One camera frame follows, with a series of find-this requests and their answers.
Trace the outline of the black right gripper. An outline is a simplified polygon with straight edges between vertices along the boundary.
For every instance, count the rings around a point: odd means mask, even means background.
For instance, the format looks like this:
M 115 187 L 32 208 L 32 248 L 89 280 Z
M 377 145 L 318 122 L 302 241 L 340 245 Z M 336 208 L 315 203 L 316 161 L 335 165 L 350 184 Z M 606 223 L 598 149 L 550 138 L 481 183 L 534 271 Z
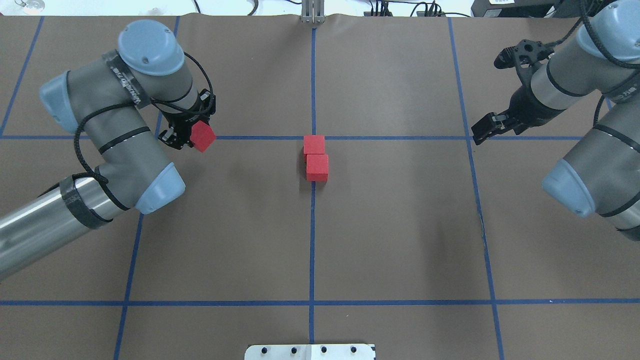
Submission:
M 555 117 L 555 109 L 537 100 L 530 87 L 521 85 L 512 94 L 506 113 L 489 112 L 471 126 L 472 139 L 476 146 L 480 146 L 487 139 L 510 129 L 520 135 L 530 128 L 546 125 Z

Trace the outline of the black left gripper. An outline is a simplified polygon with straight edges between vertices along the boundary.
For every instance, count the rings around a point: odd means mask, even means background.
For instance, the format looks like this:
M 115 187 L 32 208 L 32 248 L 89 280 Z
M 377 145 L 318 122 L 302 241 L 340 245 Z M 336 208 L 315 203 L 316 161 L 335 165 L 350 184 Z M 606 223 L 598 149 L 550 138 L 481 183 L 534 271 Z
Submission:
M 191 127 L 198 121 L 204 121 L 210 125 L 210 118 L 217 111 L 216 104 L 215 94 L 208 89 L 203 89 L 199 92 L 194 106 L 189 109 L 190 112 L 202 112 L 202 114 L 162 111 L 164 118 L 167 119 L 167 129 L 158 135 L 158 139 L 174 150 L 181 150 L 184 146 L 192 148 L 189 142 Z

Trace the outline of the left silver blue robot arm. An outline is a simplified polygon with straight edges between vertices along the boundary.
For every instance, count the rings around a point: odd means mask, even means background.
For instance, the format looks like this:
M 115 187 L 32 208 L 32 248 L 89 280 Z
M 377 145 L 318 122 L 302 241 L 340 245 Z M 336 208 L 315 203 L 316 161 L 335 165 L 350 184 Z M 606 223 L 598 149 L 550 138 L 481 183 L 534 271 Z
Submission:
M 39 89 L 46 111 L 72 134 L 83 171 L 1 218 L 1 278 L 13 276 L 130 209 L 147 215 L 185 193 L 161 146 L 205 152 L 215 141 L 217 98 L 198 90 L 174 32 L 129 23 L 115 49 Z

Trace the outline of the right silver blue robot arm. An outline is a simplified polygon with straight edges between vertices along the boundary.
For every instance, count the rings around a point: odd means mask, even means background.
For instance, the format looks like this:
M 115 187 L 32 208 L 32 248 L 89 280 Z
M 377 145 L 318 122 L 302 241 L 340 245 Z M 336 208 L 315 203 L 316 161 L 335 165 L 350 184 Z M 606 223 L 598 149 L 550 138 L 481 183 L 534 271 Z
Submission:
M 558 41 L 522 39 L 494 59 L 514 68 L 520 87 L 509 107 L 471 126 L 476 145 L 546 125 L 598 91 L 592 126 L 542 180 L 544 191 L 581 218 L 597 214 L 629 240 L 640 239 L 639 11 L 615 0 L 580 18 Z

